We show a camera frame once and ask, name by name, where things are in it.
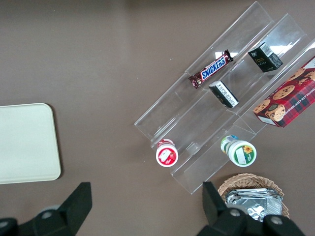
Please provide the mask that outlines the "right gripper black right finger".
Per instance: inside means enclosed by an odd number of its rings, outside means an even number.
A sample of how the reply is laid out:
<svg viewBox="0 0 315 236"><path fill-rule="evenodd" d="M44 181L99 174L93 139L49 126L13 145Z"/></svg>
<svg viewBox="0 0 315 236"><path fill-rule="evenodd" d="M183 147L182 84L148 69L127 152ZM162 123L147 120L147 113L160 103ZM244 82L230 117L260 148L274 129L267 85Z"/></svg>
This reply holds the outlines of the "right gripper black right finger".
<svg viewBox="0 0 315 236"><path fill-rule="evenodd" d="M227 207L212 182L202 185L202 204L208 221L199 236L260 236L261 223L244 211Z"/></svg>

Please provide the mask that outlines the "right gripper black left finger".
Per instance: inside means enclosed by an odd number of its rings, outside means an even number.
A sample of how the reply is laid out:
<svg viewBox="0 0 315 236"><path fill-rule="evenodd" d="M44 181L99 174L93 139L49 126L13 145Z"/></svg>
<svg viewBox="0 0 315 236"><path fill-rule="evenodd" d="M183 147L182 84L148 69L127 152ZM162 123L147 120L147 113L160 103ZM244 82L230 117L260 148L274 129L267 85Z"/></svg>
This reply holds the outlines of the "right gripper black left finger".
<svg viewBox="0 0 315 236"><path fill-rule="evenodd" d="M92 209L90 182L82 182L56 210L41 212L18 227L19 236L74 236Z"/></svg>

